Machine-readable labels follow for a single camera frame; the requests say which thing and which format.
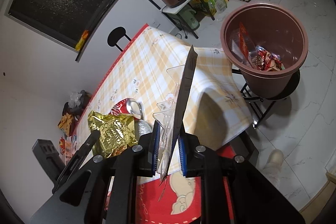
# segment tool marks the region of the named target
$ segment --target black stool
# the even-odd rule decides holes
[[[131,41],[129,36],[126,34],[126,30],[124,27],[117,27],[112,32],[110,32],[108,38],[107,38],[107,44],[110,47],[116,46],[121,52],[123,51],[118,45],[118,41],[122,38],[126,37],[128,41]]]
[[[240,70],[232,69],[232,73],[240,74]],[[261,98],[259,96],[252,96],[251,93],[247,90],[247,83],[243,86],[243,88],[240,90],[241,94],[243,95],[243,98],[245,102],[250,104],[251,109],[255,113],[255,115],[258,118],[258,121],[253,124],[254,128],[257,128],[258,125],[261,123],[261,121],[266,117],[268,112],[271,110],[273,105],[276,103],[276,101],[279,100],[286,100],[288,96],[290,96],[297,88],[300,82],[300,70],[297,70],[295,73],[293,73],[292,77],[290,78],[288,84],[286,85],[285,89],[277,96],[272,98]],[[264,100],[272,101],[271,104],[268,106],[268,108],[265,110],[265,112],[262,112],[260,107],[257,105],[256,102],[263,102]]]

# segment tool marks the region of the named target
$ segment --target checkered tablecloth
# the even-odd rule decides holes
[[[166,70],[184,65],[189,49],[190,45],[181,39],[145,25],[114,62],[84,111],[75,130],[78,147],[90,135],[90,111],[108,114],[127,97],[142,102],[144,119],[154,124],[152,114],[159,111],[156,104],[168,99],[175,88]],[[184,127],[187,133],[197,135],[201,144],[217,150],[243,132],[252,117],[233,81],[232,64],[223,50],[194,50],[198,57]],[[169,173],[179,169],[177,151]]]

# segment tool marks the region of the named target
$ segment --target stool leg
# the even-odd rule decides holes
[[[264,112],[264,114],[260,117],[260,119],[258,120],[258,122],[256,124],[253,125],[254,128],[257,128],[258,125],[261,123],[261,121],[265,118],[265,116],[267,115],[267,113],[271,110],[272,106],[275,104],[276,101],[271,102],[271,104],[269,105],[269,107],[266,109],[266,111]]]

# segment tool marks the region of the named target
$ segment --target silver can lid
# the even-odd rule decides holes
[[[126,109],[128,113],[132,114],[135,118],[142,118],[141,105],[133,98],[128,98],[126,101]]]

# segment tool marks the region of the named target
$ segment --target crumpled wrapper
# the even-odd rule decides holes
[[[99,130],[100,138],[92,148],[93,155],[105,158],[119,155],[128,146],[138,143],[134,135],[133,115],[119,113],[103,115],[91,111],[88,117],[89,129]]]

